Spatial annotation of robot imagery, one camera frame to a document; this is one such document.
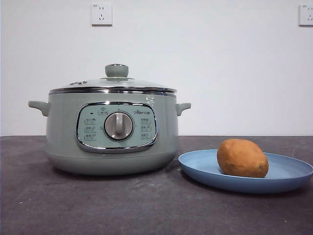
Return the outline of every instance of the stainless steel rim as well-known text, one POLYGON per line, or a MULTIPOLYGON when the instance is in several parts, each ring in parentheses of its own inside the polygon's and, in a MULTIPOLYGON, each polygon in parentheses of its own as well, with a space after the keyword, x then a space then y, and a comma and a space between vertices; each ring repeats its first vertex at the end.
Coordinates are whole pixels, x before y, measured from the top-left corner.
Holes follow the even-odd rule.
POLYGON ((176 97, 174 93, 169 93, 169 92, 149 92, 149 91, 123 91, 123 90, 66 90, 66 91, 56 91, 56 89, 51 90, 50 94, 71 94, 71 93, 103 93, 103 94, 113 94, 113 93, 119 93, 119 94, 154 94, 154 95, 164 95, 164 96, 171 96, 171 97, 176 97))
POLYGON ((79 92, 84 91, 83 93, 92 93, 92 91, 140 91, 140 92, 167 92, 167 93, 176 93, 177 90, 171 88, 161 88, 161 87, 68 87, 68 88, 58 88, 50 91, 51 94, 56 92, 79 92))

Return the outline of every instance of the dial knob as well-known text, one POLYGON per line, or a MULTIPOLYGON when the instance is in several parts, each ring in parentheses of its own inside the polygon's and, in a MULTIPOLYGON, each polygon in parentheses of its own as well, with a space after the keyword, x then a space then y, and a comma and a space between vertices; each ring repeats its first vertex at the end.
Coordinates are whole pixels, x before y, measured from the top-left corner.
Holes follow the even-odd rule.
POLYGON ((112 139, 123 140, 131 134, 133 121, 125 113, 114 113, 105 120, 104 129, 112 139))

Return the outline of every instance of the socket faceplate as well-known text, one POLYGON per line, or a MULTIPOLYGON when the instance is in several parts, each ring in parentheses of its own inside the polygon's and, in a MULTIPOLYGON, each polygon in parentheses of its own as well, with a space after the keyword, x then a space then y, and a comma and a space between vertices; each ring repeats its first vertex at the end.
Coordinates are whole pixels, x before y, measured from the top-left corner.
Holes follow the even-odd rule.
POLYGON ((313 26, 313 4, 299 5, 299 26, 313 26))
POLYGON ((92 4, 91 5, 92 25, 112 25, 112 4, 92 4))

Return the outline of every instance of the table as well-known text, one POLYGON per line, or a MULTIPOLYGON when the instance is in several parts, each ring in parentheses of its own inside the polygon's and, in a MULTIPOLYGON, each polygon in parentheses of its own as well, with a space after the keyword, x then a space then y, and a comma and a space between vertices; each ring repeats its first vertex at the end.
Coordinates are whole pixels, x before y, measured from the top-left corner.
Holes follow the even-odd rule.
MULTIPOLYGON (((2 137, 1 234, 313 234, 313 179, 295 191, 255 195, 211 188, 183 173, 180 154, 229 138, 180 136, 178 155, 164 168, 83 176, 51 165, 44 136, 2 137)), ((313 165, 313 136, 241 138, 313 165)))

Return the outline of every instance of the brand logo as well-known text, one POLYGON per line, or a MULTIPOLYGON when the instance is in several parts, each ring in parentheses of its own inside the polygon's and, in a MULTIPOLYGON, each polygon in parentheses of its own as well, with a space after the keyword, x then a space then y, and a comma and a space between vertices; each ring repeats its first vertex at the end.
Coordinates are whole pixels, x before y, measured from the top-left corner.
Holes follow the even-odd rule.
POLYGON ((134 114, 150 114, 150 112, 149 111, 136 110, 136 111, 134 111, 134 114))

